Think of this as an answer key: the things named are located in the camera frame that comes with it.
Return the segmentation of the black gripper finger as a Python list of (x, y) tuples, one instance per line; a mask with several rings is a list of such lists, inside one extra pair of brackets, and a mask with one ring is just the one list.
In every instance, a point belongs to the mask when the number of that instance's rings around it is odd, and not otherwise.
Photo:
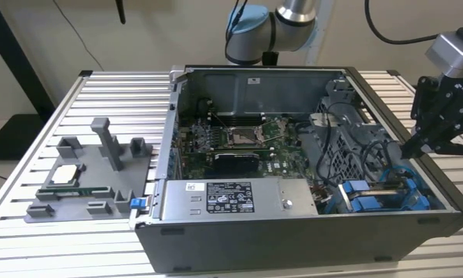
[(421, 128), (422, 142), (437, 154), (463, 155), (463, 144), (452, 142), (463, 134), (463, 109), (426, 116)]
[(412, 138), (404, 144), (404, 158), (420, 158), (426, 145), (434, 150), (445, 140), (448, 129), (442, 115), (446, 97), (448, 77), (422, 76), (419, 80), (412, 108), (412, 119), (416, 121)]

